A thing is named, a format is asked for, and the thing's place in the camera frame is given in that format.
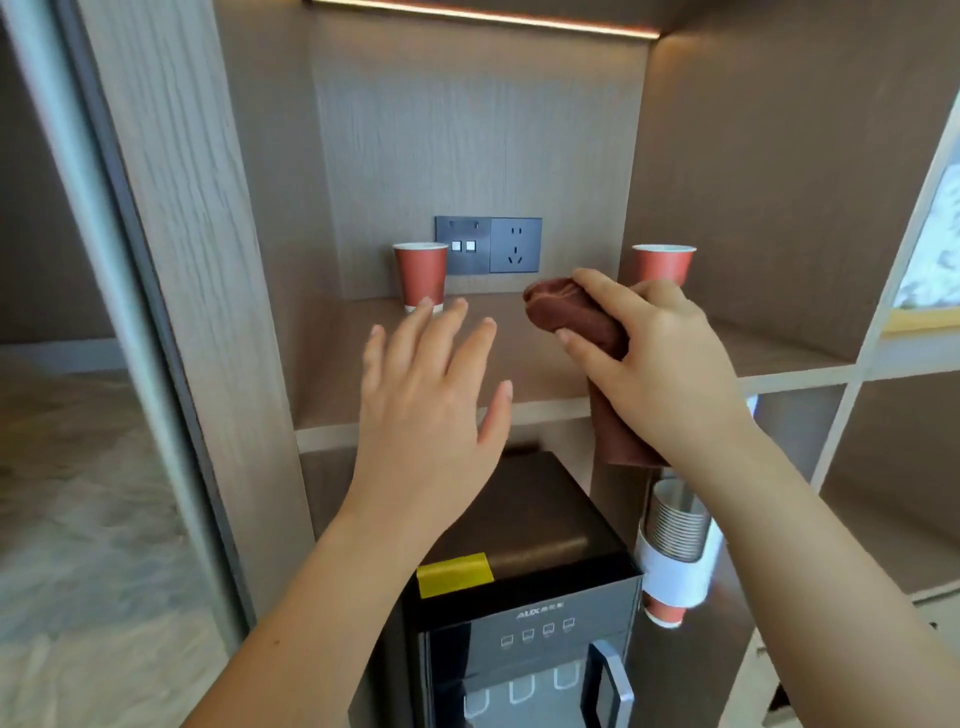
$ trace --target electrical outlet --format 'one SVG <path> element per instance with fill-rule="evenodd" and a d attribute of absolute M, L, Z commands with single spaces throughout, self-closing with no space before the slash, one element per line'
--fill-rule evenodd
<path fill-rule="evenodd" d="M 434 218 L 437 242 L 446 243 L 448 276 L 482 276 L 490 272 L 489 217 Z"/>
<path fill-rule="evenodd" d="M 539 217 L 494 217 L 490 232 L 491 273 L 536 273 L 540 269 Z"/>

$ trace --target hand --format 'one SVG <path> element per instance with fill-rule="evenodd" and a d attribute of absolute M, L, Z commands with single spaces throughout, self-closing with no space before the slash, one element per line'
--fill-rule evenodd
<path fill-rule="evenodd" d="M 718 433 L 752 424 L 727 352 L 707 316 L 669 280 L 633 289 L 578 269 L 574 280 L 630 336 L 616 361 L 572 331 L 557 336 L 623 421 L 673 467 L 714 446 Z"/>
<path fill-rule="evenodd" d="M 478 432 L 477 397 L 496 323 L 484 319 L 454 352 L 467 302 L 458 299 L 437 318 L 432 309 L 428 299 L 420 302 L 389 345 L 383 327 L 371 331 L 360 444 L 342 510 L 374 532 L 399 528 L 418 560 L 493 473 L 510 432 L 514 393 L 509 380 L 500 382 Z"/>

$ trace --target wooden shelving unit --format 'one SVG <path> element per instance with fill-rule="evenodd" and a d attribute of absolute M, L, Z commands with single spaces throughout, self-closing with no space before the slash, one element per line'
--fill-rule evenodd
<path fill-rule="evenodd" d="M 610 22 L 641 20 L 627 4 Z M 761 426 L 905 592 L 957 585 L 960 333 L 881 333 L 960 138 L 960 5 L 654 0 L 679 27 L 653 44 L 300 0 L 78 5 L 253 614 L 348 486 L 360 353 L 403 315 L 389 246 L 437 214 L 541 216 L 544 277 L 628 280 L 632 245 L 696 246 L 684 290 Z M 512 379 L 513 438 L 563 452 L 629 533 L 643 473 L 594 463 L 584 378 L 523 313 L 534 278 L 448 282 L 467 328 L 499 325 L 480 404 Z M 663 724 L 766 714 L 741 690 L 752 617 L 716 578 L 647 645 L 636 700 Z"/>

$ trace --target dispenser door handle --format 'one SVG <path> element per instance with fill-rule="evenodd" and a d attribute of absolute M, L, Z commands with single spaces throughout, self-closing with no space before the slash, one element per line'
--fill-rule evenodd
<path fill-rule="evenodd" d="M 627 728 L 634 708 L 634 689 L 620 653 L 606 640 L 588 649 L 580 710 L 588 728 Z"/>

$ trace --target led light strip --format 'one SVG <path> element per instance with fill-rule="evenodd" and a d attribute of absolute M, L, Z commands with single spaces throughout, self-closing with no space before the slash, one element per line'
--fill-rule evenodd
<path fill-rule="evenodd" d="M 411 12 L 417 15 L 434 15 L 437 17 L 452 17 L 460 20 L 482 20 L 493 23 L 507 23 L 509 25 L 527 25 L 536 28 L 553 28 L 560 31 L 576 31 L 577 33 L 594 33 L 600 36 L 621 36 L 656 40 L 660 37 L 658 31 L 647 28 L 631 28 L 625 25 L 603 25 L 601 23 L 578 23 L 571 20 L 560 20 L 550 17 L 535 17 L 533 15 L 507 15 L 499 12 L 480 12 L 446 8 L 442 5 L 417 5 L 414 3 L 391 3 L 386 0 L 313 0 L 314 3 L 324 5 L 341 5 L 348 8 L 367 10 Z"/>

